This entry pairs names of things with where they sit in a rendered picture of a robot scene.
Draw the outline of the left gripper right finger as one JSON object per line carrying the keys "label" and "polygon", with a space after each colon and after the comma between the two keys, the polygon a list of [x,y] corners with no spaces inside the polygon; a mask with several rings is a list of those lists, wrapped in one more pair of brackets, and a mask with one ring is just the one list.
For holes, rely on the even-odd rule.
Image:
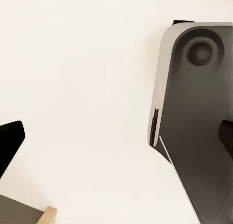
{"label": "left gripper right finger", "polygon": [[222,120],[217,136],[233,159],[233,122]]}

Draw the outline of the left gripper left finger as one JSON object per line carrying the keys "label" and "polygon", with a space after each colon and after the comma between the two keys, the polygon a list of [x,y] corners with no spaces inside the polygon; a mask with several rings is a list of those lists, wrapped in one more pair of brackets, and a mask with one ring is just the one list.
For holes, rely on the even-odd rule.
{"label": "left gripper left finger", "polygon": [[0,179],[25,139],[20,120],[0,126]]}

